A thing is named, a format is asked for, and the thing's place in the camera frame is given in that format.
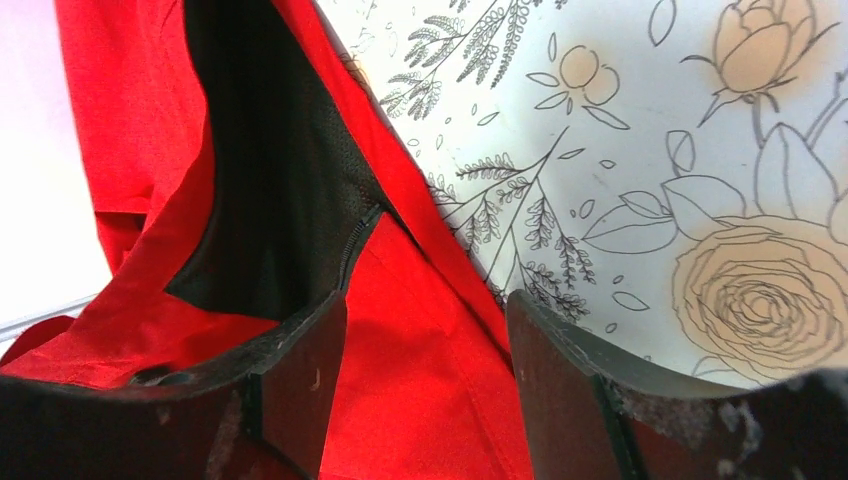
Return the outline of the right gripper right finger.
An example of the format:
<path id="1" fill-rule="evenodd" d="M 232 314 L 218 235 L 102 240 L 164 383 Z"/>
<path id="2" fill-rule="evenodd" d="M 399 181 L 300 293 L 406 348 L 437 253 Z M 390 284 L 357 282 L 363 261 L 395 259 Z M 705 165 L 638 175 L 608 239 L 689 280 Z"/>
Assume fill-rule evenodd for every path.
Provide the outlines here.
<path id="1" fill-rule="evenodd" d="M 847 373 L 753 390 L 689 377 L 517 290 L 506 321 L 538 479 L 843 479 Z"/>

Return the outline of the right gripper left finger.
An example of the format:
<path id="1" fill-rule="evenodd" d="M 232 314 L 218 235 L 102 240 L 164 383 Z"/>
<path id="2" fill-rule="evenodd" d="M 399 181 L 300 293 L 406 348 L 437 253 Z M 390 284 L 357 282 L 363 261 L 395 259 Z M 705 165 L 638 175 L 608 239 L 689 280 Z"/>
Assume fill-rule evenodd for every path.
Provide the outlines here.
<path id="1" fill-rule="evenodd" d="M 332 293 L 270 331 L 147 384 L 1 380 L 5 479 L 314 479 L 345 343 Z"/>

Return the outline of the red zip-up jacket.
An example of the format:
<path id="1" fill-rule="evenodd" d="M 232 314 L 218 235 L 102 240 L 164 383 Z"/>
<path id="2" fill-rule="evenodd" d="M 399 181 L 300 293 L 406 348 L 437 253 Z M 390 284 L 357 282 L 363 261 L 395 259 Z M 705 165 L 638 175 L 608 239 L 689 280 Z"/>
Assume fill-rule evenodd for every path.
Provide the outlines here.
<path id="1" fill-rule="evenodd" d="M 59 1 L 112 280 L 1 380 L 147 384 L 332 293 L 314 479 L 528 479 L 504 315 L 309 1 Z"/>

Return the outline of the floral patterned table mat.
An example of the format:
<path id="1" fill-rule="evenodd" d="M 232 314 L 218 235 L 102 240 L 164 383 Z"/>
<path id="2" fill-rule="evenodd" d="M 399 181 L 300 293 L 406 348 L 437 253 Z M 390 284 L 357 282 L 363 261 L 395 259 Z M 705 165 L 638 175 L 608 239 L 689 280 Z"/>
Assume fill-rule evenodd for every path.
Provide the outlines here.
<path id="1" fill-rule="evenodd" d="M 734 387 L 847 364 L 843 1 L 322 1 L 499 299 Z"/>

